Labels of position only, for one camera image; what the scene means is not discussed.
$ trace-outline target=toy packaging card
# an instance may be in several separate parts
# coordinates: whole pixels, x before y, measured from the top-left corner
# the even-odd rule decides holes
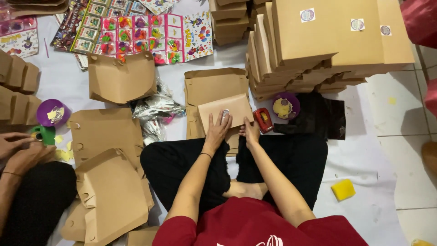
[[[101,35],[93,53],[123,60],[125,55],[150,50],[155,64],[183,63],[213,53],[209,12],[184,17],[175,14],[107,17],[101,23]],[[78,44],[77,49],[86,50],[86,44]]]
[[[101,18],[147,15],[150,12],[131,0],[72,0],[50,46],[86,54],[101,48]]]
[[[180,0],[139,0],[144,6],[146,6],[150,11],[155,14],[159,15],[166,11],[167,9],[171,8],[175,3],[179,2]]]
[[[7,4],[0,3],[0,49],[25,58],[38,54],[38,23],[34,16],[13,18]]]

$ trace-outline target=red shirt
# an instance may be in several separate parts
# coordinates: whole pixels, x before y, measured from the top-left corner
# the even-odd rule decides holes
[[[303,222],[297,228],[267,202],[231,197],[204,213],[198,225],[185,216],[163,223],[153,246],[364,246],[344,216]]]

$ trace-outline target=person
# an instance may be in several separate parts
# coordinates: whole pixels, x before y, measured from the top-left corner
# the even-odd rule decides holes
[[[147,146],[141,163],[168,210],[153,246],[367,245],[343,216],[312,212],[327,158],[312,134],[260,136],[247,118],[240,130],[239,174],[230,180],[222,112],[205,139]]]
[[[76,196],[71,165],[28,134],[0,134],[0,246],[46,246]]]

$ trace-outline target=purple container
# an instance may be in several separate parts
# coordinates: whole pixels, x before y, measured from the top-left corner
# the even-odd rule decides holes
[[[281,101],[282,105],[284,105],[284,106],[288,105],[288,102],[290,102],[291,105],[293,105],[293,109],[292,109],[291,112],[289,112],[288,118],[286,118],[286,119],[287,120],[291,120],[291,119],[296,118],[298,116],[299,112],[300,112],[300,102],[297,99],[297,97],[294,95],[294,93],[280,92],[280,93],[276,94],[275,97],[273,97],[273,105],[275,104],[275,102],[278,99],[281,99],[281,98],[283,99],[283,101]]]
[[[51,112],[55,107],[58,108],[64,107],[64,116],[60,121],[56,123],[52,123],[48,119],[47,113]],[[71,111],[67,108],[67,106],[65,106],[61,101],[56,99],[49,99],[43,101],[41,105],[38,107],[38,110],[36,111],[36,119],[44,127],[61,126],[68,121],[70,115],[71,115]]]

